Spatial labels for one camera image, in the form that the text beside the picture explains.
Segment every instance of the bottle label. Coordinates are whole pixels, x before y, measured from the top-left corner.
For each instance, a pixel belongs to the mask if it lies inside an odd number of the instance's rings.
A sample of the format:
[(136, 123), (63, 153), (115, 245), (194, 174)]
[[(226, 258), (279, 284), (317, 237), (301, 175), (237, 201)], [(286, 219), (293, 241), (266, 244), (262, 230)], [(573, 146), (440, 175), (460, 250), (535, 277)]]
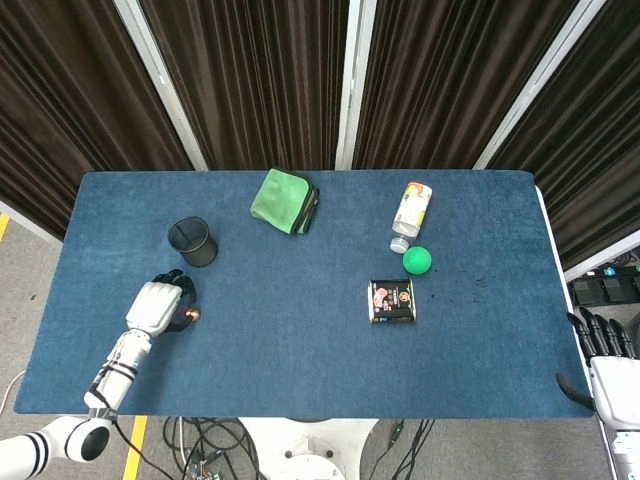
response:
[(396, 222), (409, 223), (417, 227), (422, 226), (424, 214), (427, 211), (429, 200), (431, 200), (432, 190), (426, 185), (417, 182), (409, 182), (407, 189), (402, 196)]

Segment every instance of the white pole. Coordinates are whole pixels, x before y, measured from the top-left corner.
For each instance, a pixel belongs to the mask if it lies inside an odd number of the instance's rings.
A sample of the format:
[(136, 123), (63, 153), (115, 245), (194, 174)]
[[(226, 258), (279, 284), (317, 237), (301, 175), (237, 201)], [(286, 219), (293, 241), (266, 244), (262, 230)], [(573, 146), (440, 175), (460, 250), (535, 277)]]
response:
[(547, 81), (565, 59), (569, 51), (591, 24), (607, 0), (580, 0), (571, 15), (549, 46), (544, 57), (529, 77), (511, 108), (502, 119), (491, 140), (478, 157), (474, 170), (486, 168), (500, 146), (507, 139), (520, 118), (527, 111), (533, 100), (542, 91)]
[(367, 75), (373, 21), (377, 0), (349, 2), (347, 41), (342, 70), (340, 126), (336, 148), (336, 170), (350, 170), (358, 135), (360, 109)]
[(173, 85), (164, 58), (138, 0), (113, 0), (122, 23), (140, 54), (178, 138), (196, 170), (208, 170), (198, 140), (189, 124), (178, 92)]

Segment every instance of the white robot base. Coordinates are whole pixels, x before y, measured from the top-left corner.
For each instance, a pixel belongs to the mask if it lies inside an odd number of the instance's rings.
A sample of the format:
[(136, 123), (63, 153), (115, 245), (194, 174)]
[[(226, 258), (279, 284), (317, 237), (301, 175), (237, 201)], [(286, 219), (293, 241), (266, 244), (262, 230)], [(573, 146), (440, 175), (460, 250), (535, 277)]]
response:
[(360, 457), (377, 419), (304, 422), (241, 418), (269, 480), (358, 480)]

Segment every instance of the yellow floor marking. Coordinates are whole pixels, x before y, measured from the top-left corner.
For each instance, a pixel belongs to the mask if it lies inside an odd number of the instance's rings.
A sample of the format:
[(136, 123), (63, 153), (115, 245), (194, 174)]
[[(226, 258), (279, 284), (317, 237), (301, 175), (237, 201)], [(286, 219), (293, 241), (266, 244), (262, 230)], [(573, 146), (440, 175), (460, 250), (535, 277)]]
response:
[[(142, 441), (144, 440), (144, 431), (147, 428), (147, 417), (138, 416), (133, 422), (133, 432), (131, 433), (131, 443), (142, 451)], [(129, 448), (127, 455), (127, 463), (124, 466), (124, 474), (122, 480), (136, 480), (138, 476), (138, 465), (140, 464), (140, 455), (133, 448)]]
[(7, 229), (7, 225), (9, 225), (9, 215), (0, 213), (0, 242), (2, 241), (4, 231)]

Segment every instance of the table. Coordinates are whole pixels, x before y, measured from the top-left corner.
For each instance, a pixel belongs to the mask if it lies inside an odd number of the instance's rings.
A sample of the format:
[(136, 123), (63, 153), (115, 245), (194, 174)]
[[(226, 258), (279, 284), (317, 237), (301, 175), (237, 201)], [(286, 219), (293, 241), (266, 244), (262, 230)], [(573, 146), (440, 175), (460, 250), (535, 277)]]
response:
[[(586, 389), (532, 175), (308, 172), (320, 200), (304, 236), (249, 215), (264, 176), (88, 174), (16, 411), (85, 413), (83, 394), (140, 286), (177, 267), (194, 279), (203, 318), (155, 341), (123, 414), (590, 415), (555, 383), (562, 371)], [(434, 191), (417, 242), (433, 267), (414, 278), (415, 324), (372, 326), (367, 282), (408, 276), (388, 242), (410, 180)], [(187, 268), (167, 243), (189, 214), (219, 243), (210, 267)]]

